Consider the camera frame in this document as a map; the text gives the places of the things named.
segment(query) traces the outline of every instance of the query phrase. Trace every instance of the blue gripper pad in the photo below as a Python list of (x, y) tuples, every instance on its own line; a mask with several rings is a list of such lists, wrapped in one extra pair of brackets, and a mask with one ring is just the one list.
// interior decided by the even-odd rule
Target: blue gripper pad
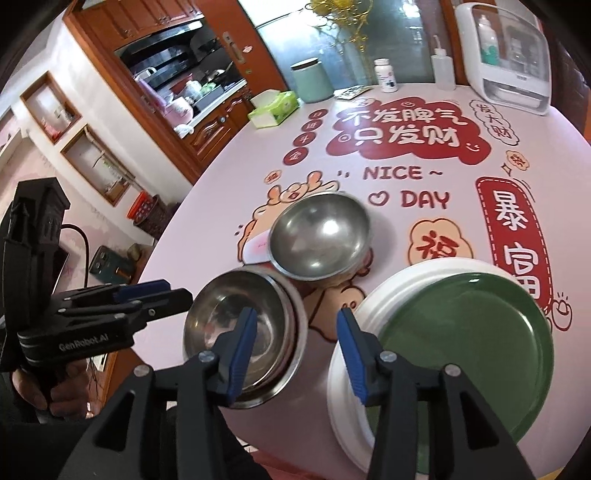
[(245, 322), (242, 335), (238, 340), (234, 355), (228, 368), (228, 404), (233, 404), (242, 392), (246, 370), (255, 345), (256, 323), (258, 315), (254, 309), (244, 308), (240, 312), (234, 333), (240, 333), (241, 322)]
[(147, 281), (138, 283), (137, 285), (130, 285), (129, 287), (121, 287), (113, 295), (113, 299), (117, 303), (128, 303), (141, 297), (156, 295), (165, 291), (170, 291), (170, 283), (166, 280)]
[[(356, 333), (358, 333), (357, 339), (355, 338), (353, 329), (356, 329)], [(366, 369), (358, 348), (358, 342), (363, 341), (363, 338), (357, 321), (350, 309), (339, 310), (336, 318), (336, 333), (339, 339), (340, 349), (343, 352), (343, 358), (345, 359), (345, 365), (347, 366), (347, 372), (349, 373), (353, 393), (365, 405), (369, 397), (369, 392), (366, 383)]]

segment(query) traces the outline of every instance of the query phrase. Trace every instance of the white bottle cap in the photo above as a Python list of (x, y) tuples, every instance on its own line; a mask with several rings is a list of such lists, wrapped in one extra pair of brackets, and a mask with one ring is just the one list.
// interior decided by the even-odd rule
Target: white bottle cap
[(480, 16), (480, 18), (478, 19), (478, 23), (480, 23), (482, 25), (485, 25), (487, 27), (490, 27), (491, 26), (491, 21), (488, 20), (488, 17), (485, 14), (482, 14)]
[(439, 41), (439, 35), (433, 35), (435, 38), (435, 42), (437, 43), (437, 48), (435, 49), (435, 55), (438, 57), (447, 57), (447, 51), (445, 48), (441, 47), (441, 42)]

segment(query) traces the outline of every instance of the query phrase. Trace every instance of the clear plastic bottle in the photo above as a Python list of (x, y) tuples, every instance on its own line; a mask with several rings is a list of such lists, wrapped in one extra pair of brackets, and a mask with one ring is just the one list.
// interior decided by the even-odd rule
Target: clear plastic bottle
[(455, 90), (456, 76), (453, 73), (453, 60), (447, 55), (445, 48), (441, 47), (439, 36), (433, 35), (437, 48), (435, 55), (431, 55), (431, 63), (433, 64), (433, 74), (435, 75), (435, 85), (440, 90)]
[(521, 42), (517, 38), (511, 39), (511, 52), (509, 53), (509, 65), (511, 70), (517, 73), (527, 73), (527, 59), (523, 55)]
[(375, 73), (378, 76), (379, 87), (384, 93), (392, 93), (398, 90), (398, 84), (394, 77), (394, 70), (388, 59), (374, 60)]
[(499, 39), (495, 29), (491, 27), (491, 21), (485, 14), (478, 19), (478, 37), (480, 39), (480, 57), (482, 63), (498, 65), (499, 61)]

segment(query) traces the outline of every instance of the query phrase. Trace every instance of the stainless steel bowl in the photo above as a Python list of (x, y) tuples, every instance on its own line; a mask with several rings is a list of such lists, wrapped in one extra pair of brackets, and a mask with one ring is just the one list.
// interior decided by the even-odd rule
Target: stainless steel bowl
[(243, 393), (238, 398), (237, 402), (232, 405), (232, 408), (252, 408), (256, 407), (257, 405), (261, 405), (275, 397), (287, 386), (287, 384), (298, 371), (302, 359), (304, 358), (306, 343), (308, 341), (308, 317), (306, 315), (306, 309), (304, 308), (304, 302), (302, 301), (297, 289), (279, 272), (270, 268), (261, 267), (260, 265), (250, 265), (247, 267), (242, 267), (240, 270), (250, 271), (259, 275), (267, 275), (275, 280), (285, 290), (288, 297), (290, 298), (296, 319), (295, 346), (283, 373), (278, 374), (275, 380), (269, 382), (267, 385), (264, 385), (261, 388), (256, 389), (256, 391)]
[(369, 214), (357, 199), (322, 192), (293, 203), (279, 215), (267, 248), (273, 266), (302, 281), (319, 281), (361, 266), (369, 251)]
[(244, 270), (224, 273), (195, 298), (183, 338), (188, 357), (210, 349), (221, 333), (234, 329), (244, 307), (258, 312), (258, 324), (241, 396), (273, 381), (293, 352), (296, 321), (283, 288), (268, 275)]

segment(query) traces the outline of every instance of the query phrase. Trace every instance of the stacked plates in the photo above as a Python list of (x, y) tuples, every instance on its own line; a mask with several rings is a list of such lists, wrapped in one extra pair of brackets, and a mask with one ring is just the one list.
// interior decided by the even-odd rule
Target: stacked plates
[[(478, 260), (442, 258), (408, 267), (382, 283), (355, 312), (384, 348), (427, 368), (460, 365), (518, 441), (533, 424), (553, 370), (550, 330), (514, 277)], [(369, 468), (377, 411), (353, 395), (340, 346), (327, 382), (330, 421), (348, 457)], [(421, 424), (420, 431), (427, 429)], [(419, 439), (418, 470), (428, 443)]]

